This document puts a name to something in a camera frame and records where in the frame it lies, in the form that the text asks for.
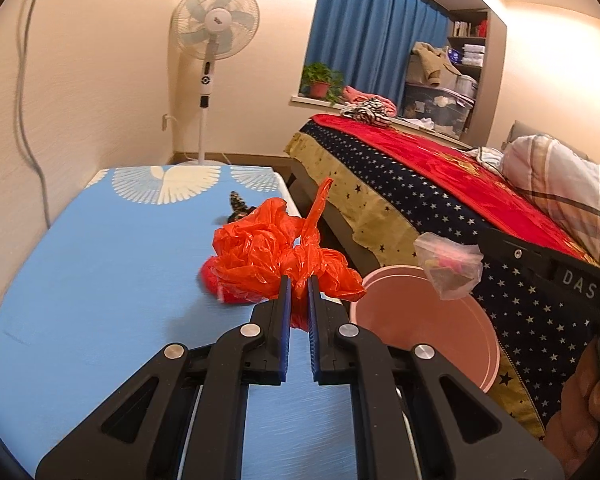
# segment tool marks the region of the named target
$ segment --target hand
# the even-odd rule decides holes
[[[596,343],[594,339],[587,345],[576,373],[564,383],[562,409],[546,427],[544,445],[560,460],[567,477],[584,462],[598,438],[600,373]]]

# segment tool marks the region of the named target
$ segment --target blue curtain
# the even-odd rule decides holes
[[[444,46],[448,24],[432,0],[318,0],[305,64],[321,61],[340,70],[345,85],[400,109],[413,45]]]

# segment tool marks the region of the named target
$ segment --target red bedspread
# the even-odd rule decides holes
[[[499,177],[458,150],[433,140],[376,128],[341,116],[318,114],[321,126],[357,137],[433,181],[502,231],[576,258],[588,256],[549,217]]]

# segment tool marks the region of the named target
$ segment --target black star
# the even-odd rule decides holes
[[[500,384],[504,384],[505,386],[509,386],[509,381],[513,379],[513,377],[509,377],[509,372],[506,372],[504,375],[500,375]]]

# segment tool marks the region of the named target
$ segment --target potted plant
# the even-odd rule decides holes
[[[313,99],[337,102],[342,93],[342,81],[342,73],[331,70],[324,63],[314,62],[302,69],[302,85],[309,87],[308,95]]]

